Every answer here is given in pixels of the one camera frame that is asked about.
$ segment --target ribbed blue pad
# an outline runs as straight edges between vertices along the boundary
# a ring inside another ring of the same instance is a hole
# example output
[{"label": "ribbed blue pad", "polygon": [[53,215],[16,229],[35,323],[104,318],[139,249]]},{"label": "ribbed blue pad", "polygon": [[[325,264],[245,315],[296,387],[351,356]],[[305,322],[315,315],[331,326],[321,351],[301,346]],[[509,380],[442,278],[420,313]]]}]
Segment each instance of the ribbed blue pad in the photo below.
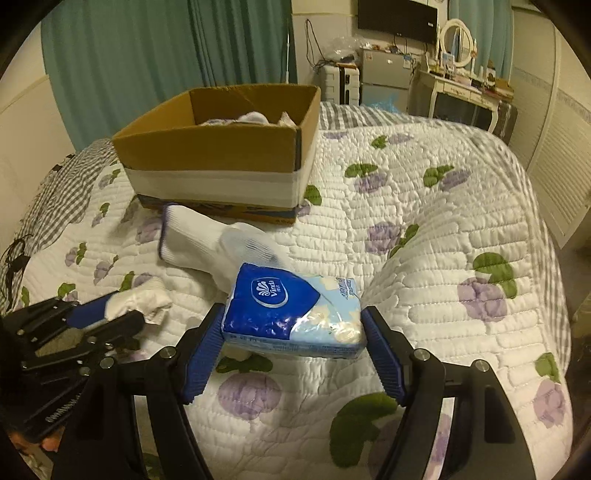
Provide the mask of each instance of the ribbed blue pad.
[{"label": "ribbed blue pad", "polygon": [[368,352],[386,395],[404,404],[407,393],[402,384],[402,366],[378,329],[367,309],[361,311],[361,321],[368,339]]},{"label": "ribbed blue pad", "polygon": [[83,329],[92,325],[93,323],[100,322],[105,318],[105,307],[107,300],[111,298],[116,291],[109,293],[104,297],[99,297],[96,300],[92,300],[83,305],[78,305],[72,310],[72,313],[68,317],[66,323],[68,326],[78,329]]},{"label": "ribbed blue pad", "polygon": [[187,364],[187,379],[183,389],[183,400],[186,404],[191,403],[197,395],[203,393],[207,380],[212,374],[217,356],[222,350],[222,318],[224,310],[220,309]]}]

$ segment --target light blue curtain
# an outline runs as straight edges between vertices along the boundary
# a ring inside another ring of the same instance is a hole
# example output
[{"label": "light blue curtain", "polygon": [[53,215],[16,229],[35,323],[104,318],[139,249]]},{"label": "light blue curtain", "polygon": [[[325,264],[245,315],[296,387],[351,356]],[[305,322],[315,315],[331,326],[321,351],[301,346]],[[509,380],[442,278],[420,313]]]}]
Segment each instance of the light blue curtain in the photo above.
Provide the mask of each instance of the light blue curtain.
[{"label": "light blue curtain", "polygon": [[291,29],[290,0],[64,0],[41,42],[79,151],[185,90],[283,81]]},{"label": "light blue curtain", "polygon": [[511,0],[449,0],[449,18],[459,18],[478,41],[475,72],[492,60],[496,76],[509,78],[513,55]]}]

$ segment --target screw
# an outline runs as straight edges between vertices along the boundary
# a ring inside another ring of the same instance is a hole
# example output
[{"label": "screw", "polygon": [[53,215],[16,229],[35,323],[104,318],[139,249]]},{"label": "screw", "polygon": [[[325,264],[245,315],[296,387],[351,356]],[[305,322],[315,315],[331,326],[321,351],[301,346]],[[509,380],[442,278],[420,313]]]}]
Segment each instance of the screw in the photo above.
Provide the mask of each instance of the screw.
[{"label": "screw", "polygon": [[421,362],[425,362],[431,358],[431,354],[427,352],[424,348],[417,348],[414,351],[414,357]]},{"label": "screw", "polygon": [[164,359],[169,359],[174,357],[177,354],[177,350],[173,346],[165,346],[162,350],[160,350],[160,357]]},{"label": "screw", "polygon": [[474,362],[474,366],[481,372],[488,372],[491,369],[491,366],[488,364],[488,362],[484,360],[476,360]]},{"label": "screw", "polygon": [[105,370],[108,368],[111,368],[114,364],[115,364],[115,360],[113,360],[112,357],[110,357],[110,356],[104,357],[99,363],[100,367]]}]

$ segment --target open cardboard box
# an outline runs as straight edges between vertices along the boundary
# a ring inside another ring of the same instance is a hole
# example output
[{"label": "open cardboard box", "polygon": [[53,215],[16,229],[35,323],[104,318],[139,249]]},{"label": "open cardboard box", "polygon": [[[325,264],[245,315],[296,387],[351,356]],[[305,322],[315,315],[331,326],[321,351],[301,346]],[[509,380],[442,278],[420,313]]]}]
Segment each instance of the open cardboard box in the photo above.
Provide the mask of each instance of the open cardboard box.
[{"label": "open cardboard box", "polygon": [[[158,105],[113,137],[142,204],[176,202],[206,215],[296,219],[310,176],[320,89],[310,85],[197,88]],[[258,111],[271,125],[201,125]],[[287,112],[296,128],[276,123]]]}]

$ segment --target blue tissue package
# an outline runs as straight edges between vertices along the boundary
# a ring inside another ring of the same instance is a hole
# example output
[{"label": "blue tissue package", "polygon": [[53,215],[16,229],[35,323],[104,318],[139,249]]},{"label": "blue tissue package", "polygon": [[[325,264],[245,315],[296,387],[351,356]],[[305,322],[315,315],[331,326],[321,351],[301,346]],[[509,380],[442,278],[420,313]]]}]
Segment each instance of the blue tissue package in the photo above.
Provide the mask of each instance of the blue tissue package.
[{"label": "blue tissue package", "polygon": [[247,350],[327,358],[354,358],[366,344],[353,279],[248,263],[228,297],[222,334]]}]

